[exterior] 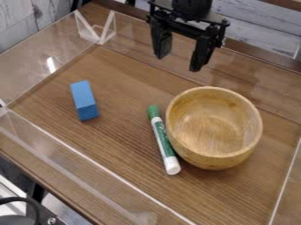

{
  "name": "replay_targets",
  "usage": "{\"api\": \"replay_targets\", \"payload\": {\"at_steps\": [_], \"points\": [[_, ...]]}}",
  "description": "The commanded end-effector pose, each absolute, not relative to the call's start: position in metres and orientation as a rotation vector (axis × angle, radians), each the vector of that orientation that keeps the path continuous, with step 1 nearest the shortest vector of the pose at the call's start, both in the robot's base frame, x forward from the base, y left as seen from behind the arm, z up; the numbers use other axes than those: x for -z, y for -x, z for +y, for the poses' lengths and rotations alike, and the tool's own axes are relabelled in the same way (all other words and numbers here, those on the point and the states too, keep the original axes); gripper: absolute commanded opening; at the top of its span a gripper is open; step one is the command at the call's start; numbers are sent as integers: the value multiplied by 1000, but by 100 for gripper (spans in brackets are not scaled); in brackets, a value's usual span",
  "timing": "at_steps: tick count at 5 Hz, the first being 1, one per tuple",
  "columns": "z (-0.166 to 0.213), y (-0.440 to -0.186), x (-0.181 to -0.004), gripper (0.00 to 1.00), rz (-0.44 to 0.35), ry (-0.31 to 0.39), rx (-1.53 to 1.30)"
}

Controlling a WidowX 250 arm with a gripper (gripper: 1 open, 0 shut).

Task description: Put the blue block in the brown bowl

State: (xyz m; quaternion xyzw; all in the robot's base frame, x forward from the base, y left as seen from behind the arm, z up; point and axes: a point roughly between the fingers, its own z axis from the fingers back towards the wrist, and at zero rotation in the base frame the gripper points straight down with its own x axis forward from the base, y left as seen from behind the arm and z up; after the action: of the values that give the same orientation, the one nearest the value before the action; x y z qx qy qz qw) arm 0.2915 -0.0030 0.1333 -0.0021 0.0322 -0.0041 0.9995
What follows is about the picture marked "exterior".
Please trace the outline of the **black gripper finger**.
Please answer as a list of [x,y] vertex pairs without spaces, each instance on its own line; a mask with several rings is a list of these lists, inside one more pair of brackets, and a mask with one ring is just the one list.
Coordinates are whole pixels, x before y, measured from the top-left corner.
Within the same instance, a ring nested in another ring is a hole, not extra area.
[[171,50],[171,31],[156,19],[150,21],[150,35],[152,43],[152,51],[155,56],[162,59]]
[[198,72],[203,65],[209,63],[210,56],[215,48],[215,40],[207,35],[197,38],[197,45],[190,58],[190,71]]

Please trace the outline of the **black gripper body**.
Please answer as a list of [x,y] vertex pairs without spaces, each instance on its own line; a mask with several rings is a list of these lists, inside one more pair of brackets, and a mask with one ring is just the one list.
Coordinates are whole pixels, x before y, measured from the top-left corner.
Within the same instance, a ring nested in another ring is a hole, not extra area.
[[221,47],[230,22],[210,11],[211,3],[213,0],[150,0],[150,15],[166,22],[174,32],[191,38],[207,35]]

